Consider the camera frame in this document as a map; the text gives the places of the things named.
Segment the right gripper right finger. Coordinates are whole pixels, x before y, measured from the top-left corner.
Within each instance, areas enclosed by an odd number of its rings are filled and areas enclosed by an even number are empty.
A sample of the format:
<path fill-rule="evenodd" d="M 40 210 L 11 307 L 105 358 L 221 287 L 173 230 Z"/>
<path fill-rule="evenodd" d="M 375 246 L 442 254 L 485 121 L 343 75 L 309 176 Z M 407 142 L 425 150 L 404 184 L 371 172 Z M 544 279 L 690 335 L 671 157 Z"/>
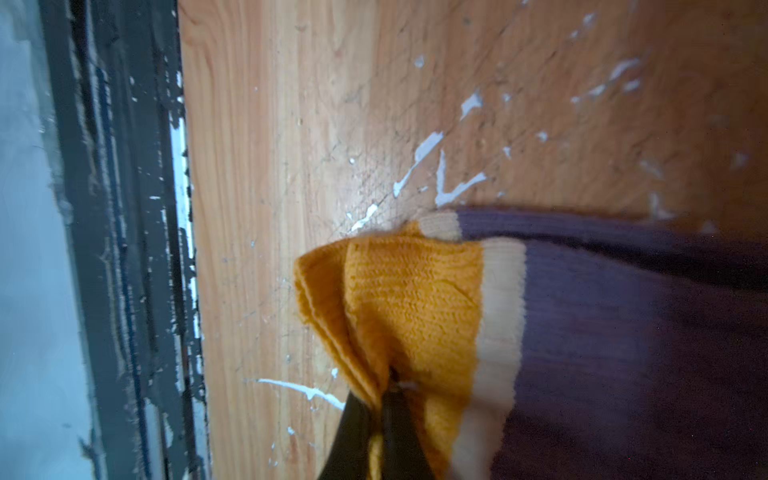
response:
<path fill-rule="evenodd" d="M 393 383 L 382 395 L 383 479 L 434 479 L 404 391 Z"/>

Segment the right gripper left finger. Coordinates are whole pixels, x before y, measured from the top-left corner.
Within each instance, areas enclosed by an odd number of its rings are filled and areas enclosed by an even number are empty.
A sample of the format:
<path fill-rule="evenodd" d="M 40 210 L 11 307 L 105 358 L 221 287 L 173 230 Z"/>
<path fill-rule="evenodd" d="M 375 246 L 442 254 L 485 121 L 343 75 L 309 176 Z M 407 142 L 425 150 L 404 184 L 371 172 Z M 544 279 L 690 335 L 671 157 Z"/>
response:
<path fill-rule="evenodd" d="M 350 392 L 330 453 L 318 479 L 367 479 L 372 427 L 371 410 Z"/>

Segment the purple sock with yellow cuff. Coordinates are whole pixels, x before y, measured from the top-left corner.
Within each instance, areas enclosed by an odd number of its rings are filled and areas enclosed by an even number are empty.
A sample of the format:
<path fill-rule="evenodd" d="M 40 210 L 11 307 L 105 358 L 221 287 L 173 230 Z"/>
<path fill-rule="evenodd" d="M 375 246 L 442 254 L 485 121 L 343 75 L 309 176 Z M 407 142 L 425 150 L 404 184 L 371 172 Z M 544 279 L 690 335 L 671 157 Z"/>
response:
<path fill-rule="evenodd" d="M 763 479 L 767 247 L 624 221 L 437 211 L 294 265 L 371 410 L 404 391 L 434 479 Z"/>

